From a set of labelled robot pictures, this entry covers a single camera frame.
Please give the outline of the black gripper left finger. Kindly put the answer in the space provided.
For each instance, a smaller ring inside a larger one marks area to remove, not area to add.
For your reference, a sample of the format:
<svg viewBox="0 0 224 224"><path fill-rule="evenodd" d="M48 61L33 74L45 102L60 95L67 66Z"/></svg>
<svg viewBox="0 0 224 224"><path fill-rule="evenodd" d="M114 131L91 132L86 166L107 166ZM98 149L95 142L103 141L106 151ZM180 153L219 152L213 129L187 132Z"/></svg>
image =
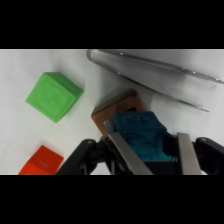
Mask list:
<svg viewBox="0 0 224 224"><path fill-rule="evenodd" d="M128 143L117 132L98 142L83 140L57 171L57 175L90 175L105 163L111 175L152 175Z"/></svg>

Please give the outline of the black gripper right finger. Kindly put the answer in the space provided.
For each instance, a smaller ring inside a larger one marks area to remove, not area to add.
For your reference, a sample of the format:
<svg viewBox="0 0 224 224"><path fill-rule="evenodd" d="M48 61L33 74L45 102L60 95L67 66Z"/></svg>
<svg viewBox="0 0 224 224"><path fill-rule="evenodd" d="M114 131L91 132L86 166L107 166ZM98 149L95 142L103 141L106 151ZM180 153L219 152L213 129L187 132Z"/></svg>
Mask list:
<svg viewBox="0 0 224 224"><path fill-rule="evenodd" d="M188 134L177 134L179 164L183 175L224 175L224 146L199 137L195 142Z"/></svg>

